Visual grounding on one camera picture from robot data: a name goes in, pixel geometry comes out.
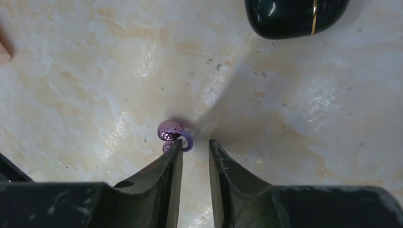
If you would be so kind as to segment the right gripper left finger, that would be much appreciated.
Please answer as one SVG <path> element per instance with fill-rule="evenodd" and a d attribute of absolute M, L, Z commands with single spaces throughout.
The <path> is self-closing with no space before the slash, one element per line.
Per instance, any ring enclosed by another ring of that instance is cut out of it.
<path fill-rule="evenodd" d="M 105 182 L 35 182 L 0 158 L 3 228 L 175 228 L 182 181 L 182 142 L 136 174 Z"/>

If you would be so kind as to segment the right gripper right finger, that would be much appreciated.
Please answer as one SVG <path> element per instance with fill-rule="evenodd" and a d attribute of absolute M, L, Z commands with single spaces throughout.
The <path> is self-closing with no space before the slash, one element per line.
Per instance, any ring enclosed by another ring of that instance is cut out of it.
<path fill-rule="evenodd" d="M 217 228 L 400 228 L 403 210 L 374 186 L 272 185 L 209 141 L 209 174 Z"/>

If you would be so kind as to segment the purple earbud pair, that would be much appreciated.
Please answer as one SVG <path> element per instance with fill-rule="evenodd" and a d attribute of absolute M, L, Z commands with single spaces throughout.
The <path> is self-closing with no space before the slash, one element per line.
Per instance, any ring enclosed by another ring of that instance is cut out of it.
<path fill-rule="evenodd" d="M 187 146 L 182 149 L 183 152 L 189 152 L 193 148 L 191 134 L 184 129 L 179 121 L 165 120 L 161 122 L 157 128 L 157 135 L 164 141 L 163 153 L 167 152 L 171 145 L 173 145 L 173 142 L 181 137 L 187 141 Z"/>

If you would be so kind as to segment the black earbud charging case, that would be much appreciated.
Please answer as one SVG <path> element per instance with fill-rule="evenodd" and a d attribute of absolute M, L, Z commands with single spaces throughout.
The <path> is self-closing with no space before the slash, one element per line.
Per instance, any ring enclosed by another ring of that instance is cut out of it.
<path fill-rule="evenodd" d="M 348 0 L 245 0 L 249 24 L 266 39 L 312 36 L 333 26 Z"/>

